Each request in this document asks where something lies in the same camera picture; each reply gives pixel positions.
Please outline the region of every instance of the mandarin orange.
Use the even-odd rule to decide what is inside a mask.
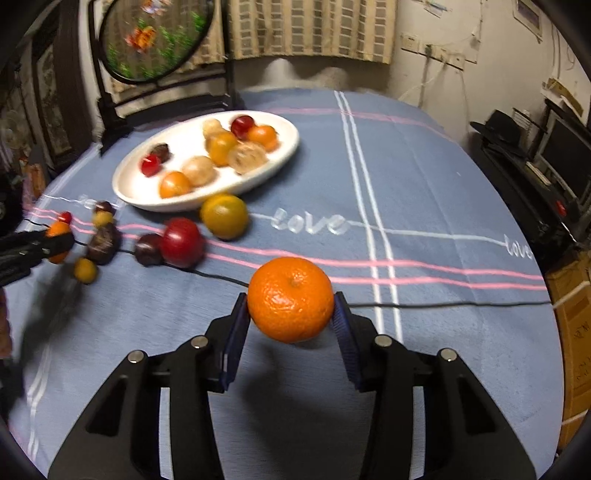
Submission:
[[[46,230],[45,236],[47,236],[47,237],[58,236],[58,235],[63,235],[64,233],[69,233],[71,231],[72,230],[70,230],[70,225],[68,225],[66,222],[54,222]],[[65,252],[60,255],[55,255],[53,257],[50,257],[48,260],[51,263],[60,264],[66,259],[66,257],[68,256],[68,253],[69,252]]]
[[[279,257],[261,266],[248,286],[248,311],[256,326],[284,343],[318,335],[335,307],[326,274],[303,258]]]

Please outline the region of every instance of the blue tablecloth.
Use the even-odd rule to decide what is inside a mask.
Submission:
[[[535,259],[494,188],[424,112],[377,95],[281,90],[245,94],[299,129],[301,145],[271,181],[246,194],[252,228],[209,244],[200,268],[248,281],[272,257],[311,258],[350,303],[548,300]],[[125,245],[165,215],[123,205],[111,188],[118,163],[157,130],[135,132],[104,157],[97,146],[54,181],[29,218],[75,217],[87,240],[95,200],[119,207]],[[24,222],[23,228],[39,228]],[[70,254],[68,263],[75,259]],[[244,288],[120,253],[87,287],[69,266],[45,262],[7,289],[25,395],[12,431],[43,471],[101,383],[133,349],[175,349],[228,314]],[[455,348],[523,442],[541,475],[554,457],[563,402],[558,332],[548,305],[512,309],[358,310],[417,351]],[[373,396],[346,379],[330,329],[282,345],[251,325],[236,382],[212,395],[226,477],[357,478]],[[415,400],[413,475],[422,472],[424,414]],[[167,403],[163,402],[163,412]],[[170,476],[167,422],[162,469]]]

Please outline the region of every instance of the metal screw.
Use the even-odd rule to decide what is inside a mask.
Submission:
[[[144,353],[142,350],[134,350],[130,352],[127,356],[127,360],[129,360],[133,364],[137,364],[144,359]]]
[[[205,348],[207,346],[207,344],[209,343],[209,340],[207,340],[207,337],[203,336],[203,335],[199,335],[197,337],[191,338],[191,346],[194,348]]]
[[[378,335],[376,338],[374,338],[374,343],[381,347],[388,347],[392,345],[392,342],[392,337],[389,337],[388,335]]]
[[[447,360],[448,362],[453,362],[457,358],[457,352],[451,348],[444,348],[441,350],[441,352],[439,352],[439,355],[441,355],[441,358]]]

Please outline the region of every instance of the chestnut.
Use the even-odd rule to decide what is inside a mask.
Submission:
[[[112,215],[115,214],[115,208],[106,200],[101,202],[96,202],[95,204],[95,213],[96,212],[109,212]]]
[[[168,144],[159,143],[158,145],[155,145],[152,150],[150,150],[149,155],[156,155],[162,163],[168,161],[170,159],[170,149],[168,148]]]
[[[112,223],[101,226],[86,247],[86,258],[97,265],[106,265],[121,246],[121,233]]]
[[[164,259],[160,252],[162,237],[157,233],[148,233],[139,237],[135,243],[134,256],[138,263],[145,267],[162,265]]]

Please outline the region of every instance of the computer monitor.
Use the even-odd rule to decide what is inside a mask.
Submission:
[[[547,129],[535,158],[537,166],[547,166],[555,181],[584,205],[591,193],[591,145],[554,112]]]

